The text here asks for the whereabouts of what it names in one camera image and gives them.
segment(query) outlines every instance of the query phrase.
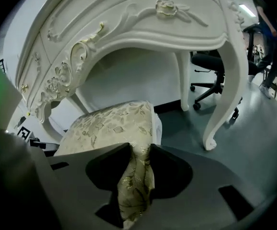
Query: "black chair seat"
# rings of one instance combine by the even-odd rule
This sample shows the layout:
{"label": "black chair seat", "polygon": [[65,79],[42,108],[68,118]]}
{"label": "black chair seat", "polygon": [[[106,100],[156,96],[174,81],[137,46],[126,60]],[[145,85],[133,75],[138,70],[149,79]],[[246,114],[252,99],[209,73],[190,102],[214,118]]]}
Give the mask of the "black chair seat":
{"label": "black chair seat", "polygon": [[199,67],[202,67],[208,70],[213,70],[213,71],[222,72],[222,73],[224,72],[223,62],[218,57],[204,55],[204,54],[195,54],[192,57],[191,62]]}
{"label": "black chair seat", "polygon": [[[224,73],[223,61],[219,57],[209,56],[205,54],[195,54],[191,62],[199,67]],[[249,75],[255,75],[258,72],[256,64],[251,61],[249,63]]]}

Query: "scroll carving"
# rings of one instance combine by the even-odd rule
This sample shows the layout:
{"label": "scroll carving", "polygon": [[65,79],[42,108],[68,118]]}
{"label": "scroll carving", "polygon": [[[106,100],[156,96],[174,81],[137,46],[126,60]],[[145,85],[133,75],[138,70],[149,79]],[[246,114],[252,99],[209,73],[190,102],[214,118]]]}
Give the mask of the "scroll carving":
{"label": "scroll carving", "polygon": [[160,18],[176,16],[180,20],[190,23],[195,20],[202,26],[209,26],[198,15],[190,11],[187,5],[175,5],[172,0],[158,0],[155,4],[157,16]]}
{"label": "scroll carving", "polygon": [[52,70],[52,77],[44,83],[40,99],[34,107],[34,113],[41,122],[44,122],[46,104],[52,101],[61,101],[75,90],[74,84],[80,80],[83,63],[88,59],[91,52],[96,51],[95,44],[104,34],[104,31],[104,23],[100,23],[100,29],[97,32],[87,39],[75,43],[60,66],[56,66]]}
{"label": "scroll carving", "polygon": [[229,9],[234,12],[234,22],[237,24],[237,31],[240,32],[240,25],[244,23],[244,17],[240,15],[239,5],[234,0],[228,0]]}

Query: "jeans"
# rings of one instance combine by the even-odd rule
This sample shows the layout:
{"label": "jeans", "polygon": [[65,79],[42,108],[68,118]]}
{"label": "jeans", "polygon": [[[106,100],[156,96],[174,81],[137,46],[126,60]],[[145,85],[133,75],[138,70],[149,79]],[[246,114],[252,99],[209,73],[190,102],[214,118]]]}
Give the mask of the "jeans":
{"label": "jeans", "polygon": [[258,72],[261,72],[266,69],[267,66],[271,65],[272,62],[269,74],[263,83],[265,87],[270,88],[277,76],[277,38],[263,35],[263,40],[266,54],[258,63],[257,68]]}

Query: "upholstered stool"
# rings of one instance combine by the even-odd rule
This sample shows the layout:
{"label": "upholstered stool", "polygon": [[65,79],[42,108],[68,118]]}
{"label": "upholstered stool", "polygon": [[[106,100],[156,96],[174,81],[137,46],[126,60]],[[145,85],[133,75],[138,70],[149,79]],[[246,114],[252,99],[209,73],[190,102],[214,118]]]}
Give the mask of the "upholstered stool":
{"label": "upholstered stool", "polygon": [[117,185],[123,226],[128,229],[150,205],[155,183],[149,150],[151,143],[160,144],[161,129],[149,102],[114,105],[79,117],[64,135],[55,156],[129,142],[132,155]]}

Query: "person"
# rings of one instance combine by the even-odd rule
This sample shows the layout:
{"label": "person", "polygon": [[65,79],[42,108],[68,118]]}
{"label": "person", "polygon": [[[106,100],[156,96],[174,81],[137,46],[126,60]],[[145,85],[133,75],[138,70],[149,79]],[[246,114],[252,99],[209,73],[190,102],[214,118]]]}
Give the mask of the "person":
{"label": "person", "polygon": [[[270,99],[269,88],[277,76],[277,20],[263,0],[253,0],[253,3],[258,13],[265,48],[265,56],[257,65],[258,72],[263,71],[272,62],[269,74],[260,87],[261,92]],[[249,82],[253,81],[255,75],[249,75]]]}
{"label": "person", "polygon": [[264,58],[264,50],[263,50],[263,47],[261,45],[258,45],[258,48],[259,48],[259,56],[260,58]]}
{"label": "person", "polygon": [[261,59],[259,56],[259,50],[257,45],[253,47],[253,56],[254,56],[254,64],[257,65]]}

